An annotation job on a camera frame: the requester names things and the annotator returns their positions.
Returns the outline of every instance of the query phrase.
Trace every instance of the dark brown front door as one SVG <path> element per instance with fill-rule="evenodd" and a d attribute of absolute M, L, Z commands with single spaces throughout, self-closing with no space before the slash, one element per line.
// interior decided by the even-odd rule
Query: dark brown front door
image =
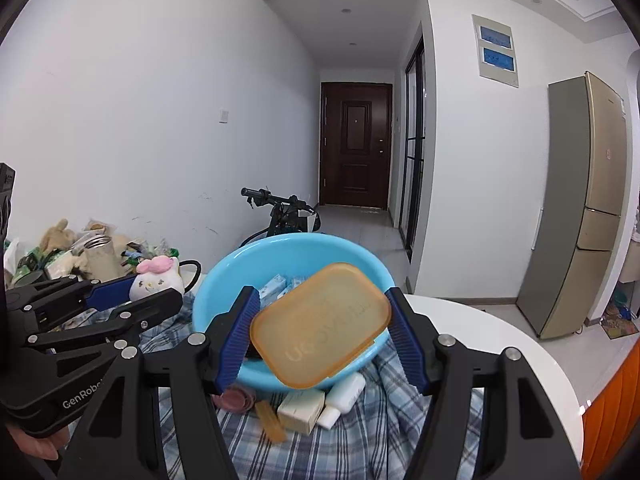
<path fill-rule="evenodd" d="M 322 83 L 321 204 L 386 209 L 392 88 Z"/>

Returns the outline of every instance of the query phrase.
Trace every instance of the tile floor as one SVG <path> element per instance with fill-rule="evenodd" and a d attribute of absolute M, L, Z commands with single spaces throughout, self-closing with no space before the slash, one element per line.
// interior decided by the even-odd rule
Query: tile floor
<path fill-rule="evenodd" d="M 409 259 L 402 240 L 386 211 L 323 206 L 322 232 L 347 238 L 374 253 L 389 269 L 396 284 L 404 290 Z M 529 323 L 515 305 L 478 306 L 492 316 L 512 324 L 536 338 Z M 599 325 L 584 327 L 581 334 L 541 341 L 564 370 L 580 404 L 593 400 L 622 364 L 640 334 L 610 340 Z"/>

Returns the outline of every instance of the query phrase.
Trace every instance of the orange leather chair back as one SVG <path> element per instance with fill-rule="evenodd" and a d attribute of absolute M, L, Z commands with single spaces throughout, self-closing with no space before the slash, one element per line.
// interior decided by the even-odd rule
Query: orange leather chair back
<path fill-rule="evenodd" d="M 597 480 L 640 417 L 640 339 L 582 416 L 582 478 Z"/>

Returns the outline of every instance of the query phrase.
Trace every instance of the blue plastic basin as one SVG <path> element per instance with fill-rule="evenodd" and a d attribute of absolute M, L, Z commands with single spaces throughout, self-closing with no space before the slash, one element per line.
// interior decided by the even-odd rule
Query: blue plastic basin
<path fill-rule="evenodd" d="M 386 267 L 364 247 L 343 238 L 319 233 L 293 233 L 258 240 L 231 253 L 217 264 L 200 285 L 193 303 L 193 325 L 204 332 L 211 320 L 228 312 L 245 285 L 260 289 L 274 275 L 309 277 L 323 267 L 347 262 L 358 267 L 382 291 L 394 285 Z M 342 377 L 366 366 L 389 338 L 385 330 L 351 363 L 318 387 L 327 388 Z M 285 392 L 282 384 L 262 361 L 244 362 L 238 380 L 259 390 Z"/>

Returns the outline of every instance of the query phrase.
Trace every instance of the white bottle cap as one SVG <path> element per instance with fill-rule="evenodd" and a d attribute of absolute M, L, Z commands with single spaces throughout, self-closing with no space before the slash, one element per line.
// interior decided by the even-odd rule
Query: white bottle cap
<path fill-rule="evenodd" d="M 327 406 L 324 410 L 322 410 L 320 417 L 318 417 L 317 424 L 325 428 L 326 430 L 330 430 L 334 426 L 335 421 L 338 420 L 340 415 L 340 410 L 337 410 L 333 406 Z"/>

